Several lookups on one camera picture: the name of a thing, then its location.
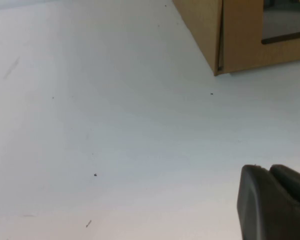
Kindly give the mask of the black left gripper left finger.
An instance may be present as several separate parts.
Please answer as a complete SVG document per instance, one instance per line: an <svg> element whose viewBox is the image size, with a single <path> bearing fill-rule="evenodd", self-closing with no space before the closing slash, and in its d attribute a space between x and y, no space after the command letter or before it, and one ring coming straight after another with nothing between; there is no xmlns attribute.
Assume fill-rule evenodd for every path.
<svg viewBox="0 0 300 240"><path fill-rule="evenodd" d="M244 240L300 240L300 203L270 169L242 167L237 212Z"/></svg>

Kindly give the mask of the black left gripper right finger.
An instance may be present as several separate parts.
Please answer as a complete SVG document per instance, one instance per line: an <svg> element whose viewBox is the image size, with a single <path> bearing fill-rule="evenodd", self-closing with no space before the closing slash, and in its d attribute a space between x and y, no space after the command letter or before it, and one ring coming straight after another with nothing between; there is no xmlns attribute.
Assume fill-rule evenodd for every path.
<svg viewBox="0 0 300 240"><path fill-rule="evenodd" d="M272 165L270 173L300 203L300 173L282 164Z"/></svg>

